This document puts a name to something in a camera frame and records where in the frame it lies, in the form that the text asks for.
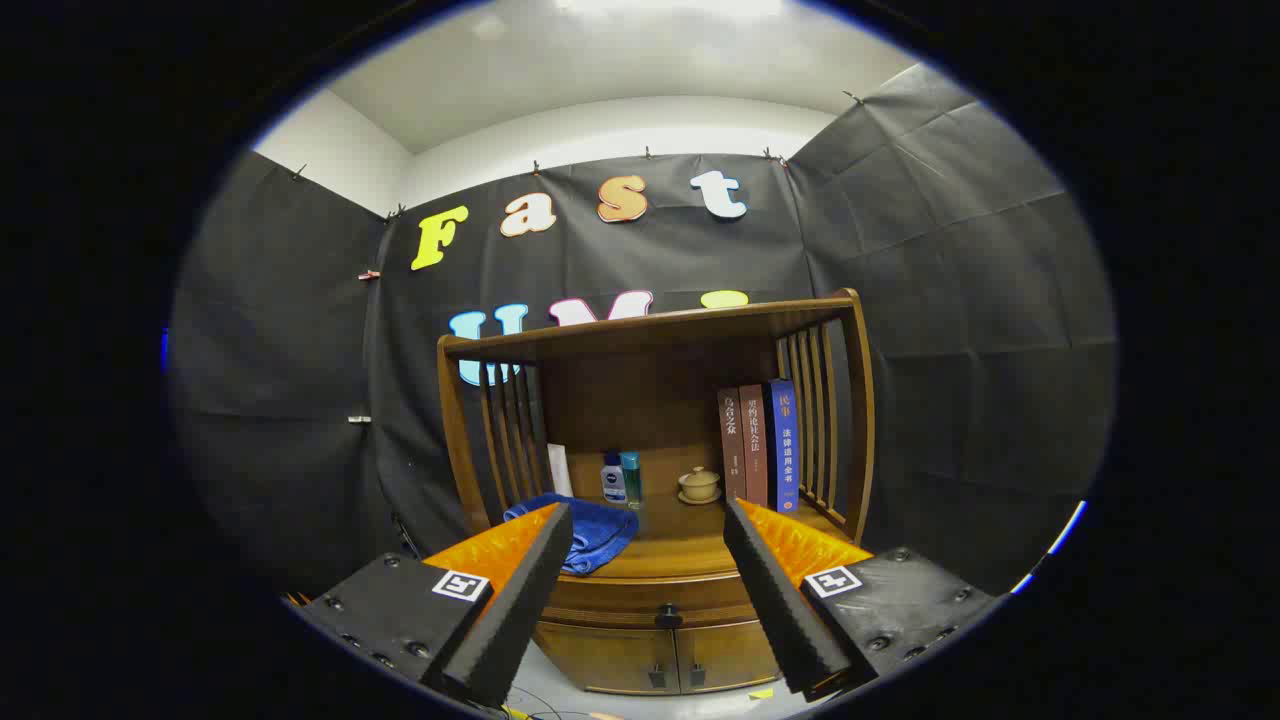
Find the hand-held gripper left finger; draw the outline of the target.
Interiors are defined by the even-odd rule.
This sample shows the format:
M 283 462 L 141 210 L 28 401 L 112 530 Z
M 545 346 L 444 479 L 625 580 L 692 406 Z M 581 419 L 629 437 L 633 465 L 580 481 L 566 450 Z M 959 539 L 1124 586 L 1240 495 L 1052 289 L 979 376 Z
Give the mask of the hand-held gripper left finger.
M 285 607 L 370 667 L 451 700 L 502 706 L 573 541 L 550 503 L 430 559 L 384 553 Z

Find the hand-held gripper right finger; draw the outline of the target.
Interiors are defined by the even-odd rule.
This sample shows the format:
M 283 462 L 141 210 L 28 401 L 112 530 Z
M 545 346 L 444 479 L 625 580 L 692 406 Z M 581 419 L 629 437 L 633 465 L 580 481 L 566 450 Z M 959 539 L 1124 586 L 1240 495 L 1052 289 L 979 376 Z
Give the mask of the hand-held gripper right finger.
M 909 547 L 870 553 L 741 498 L 723 537 L 787 687 L 809 701 L 920 664 L 1004 602 Z

